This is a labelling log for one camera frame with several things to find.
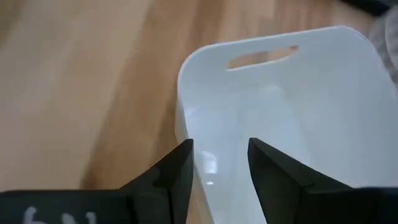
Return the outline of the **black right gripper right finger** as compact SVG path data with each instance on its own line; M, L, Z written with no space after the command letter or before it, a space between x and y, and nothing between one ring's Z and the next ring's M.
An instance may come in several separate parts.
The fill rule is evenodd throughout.
M349 187L250 138L251 179L267 224L357 224Z

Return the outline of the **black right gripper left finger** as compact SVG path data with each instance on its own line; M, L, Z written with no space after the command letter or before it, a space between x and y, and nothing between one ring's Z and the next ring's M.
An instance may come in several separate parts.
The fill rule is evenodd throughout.
M192 185L193 140L186 139L120 188L123 224L186 224Z

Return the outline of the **white plastic basket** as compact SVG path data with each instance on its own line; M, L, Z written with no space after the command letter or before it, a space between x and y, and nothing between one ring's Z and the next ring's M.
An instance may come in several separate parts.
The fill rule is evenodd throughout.
M248 162L258 138L349 187L357 224L398 224L398 90L376 49L335 26L207 45L177 82L214 224L267 224Z

